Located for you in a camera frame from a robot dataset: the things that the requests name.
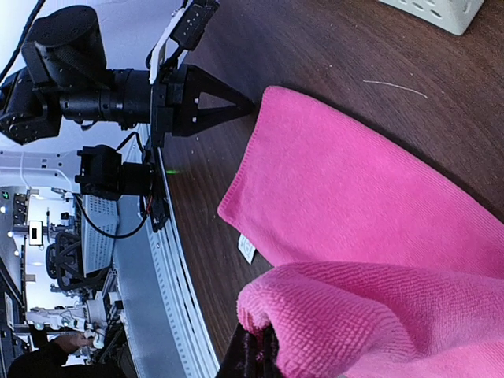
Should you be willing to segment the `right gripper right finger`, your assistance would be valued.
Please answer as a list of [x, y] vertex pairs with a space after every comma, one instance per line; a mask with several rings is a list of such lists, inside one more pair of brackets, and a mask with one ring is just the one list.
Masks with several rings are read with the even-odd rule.
[[276, 365], [279, 352], [279, 342], [272, 326], [263, 332], [263, 377], [283, 378], [282, 372]]

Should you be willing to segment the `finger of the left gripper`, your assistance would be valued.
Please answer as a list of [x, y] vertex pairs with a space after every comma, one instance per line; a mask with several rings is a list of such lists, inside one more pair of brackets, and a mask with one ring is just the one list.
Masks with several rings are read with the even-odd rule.
[[250, 113], [252, 113], [251, 108], [238, 106], [181, 110], [175, 117], [171, 134], [179, 137], [196, 135], [219, 124], [245, 117]]
[[245, 112], [253, 110], [252, 100], [207, 71], [196, 65], [181, 65], [180, 68], [186, 73], [183, 86], [184, 105], [195, 105], [196, 98], [200, 98], [201, 94], [207, 94], [230, 102], [236, 109]]

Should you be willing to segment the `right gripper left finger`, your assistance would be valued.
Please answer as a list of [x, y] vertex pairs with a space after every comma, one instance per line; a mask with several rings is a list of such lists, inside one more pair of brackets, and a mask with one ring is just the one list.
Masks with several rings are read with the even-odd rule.
[[238, 324], [216, 378], [254, 378], [255, 376], [256, 338]]

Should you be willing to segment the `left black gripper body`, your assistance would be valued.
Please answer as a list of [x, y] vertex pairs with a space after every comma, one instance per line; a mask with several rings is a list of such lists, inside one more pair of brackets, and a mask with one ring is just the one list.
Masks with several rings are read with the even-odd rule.
[[166, 87], [174, 63], [154, 80], [146, 70], [108, 69], [90, 6], [30, 17], [17, 52], [25, 67], [1, 76], [1, 133], [18, 145], [59, 136], [64, 119], [83, 130], [98, 122], [128, 130], [172, 112]]

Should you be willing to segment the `pink towel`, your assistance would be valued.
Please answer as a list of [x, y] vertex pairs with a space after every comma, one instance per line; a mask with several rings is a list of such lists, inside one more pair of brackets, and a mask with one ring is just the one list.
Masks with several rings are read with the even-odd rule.
[[502, 376], [502, 222], [358, 121], [268, 87], [218, 213], [272, 265], [237, 314], [283, 377]]

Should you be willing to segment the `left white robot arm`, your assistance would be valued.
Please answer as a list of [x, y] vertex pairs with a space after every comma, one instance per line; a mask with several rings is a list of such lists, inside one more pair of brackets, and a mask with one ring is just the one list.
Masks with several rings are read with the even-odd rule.
[[1, 133], [27, 145], [57, 137], [61, 122], [82, 129], [112, 122], [132, 131], [150, 126], [143, 162], [122, 159], [118, 148], [85, 146], [67, 152], [2, 151], [2, 186], [52, 187], [116, 201], [123, 195], [160, 197], [156, 162], [165, 136], [188, 137], [250, 114], [247, 96], [180, 55], [200, 42], [217, 1], [185, 2], [150, 53], [147, 70], [108, 69], [98, 15], [84, 5], [40, 17], [32, 12], [16, 54], [25, 67], [1, 74]]

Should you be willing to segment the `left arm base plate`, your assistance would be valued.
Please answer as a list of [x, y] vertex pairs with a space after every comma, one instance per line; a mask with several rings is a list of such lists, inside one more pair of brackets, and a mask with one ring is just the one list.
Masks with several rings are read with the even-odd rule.
[[141, 188], [139, 214], [148, 217], [153, 232], [162, 230], [170, 217], [167, 179], [161, 149], [145, 146], [140, 153], [138, 184]]

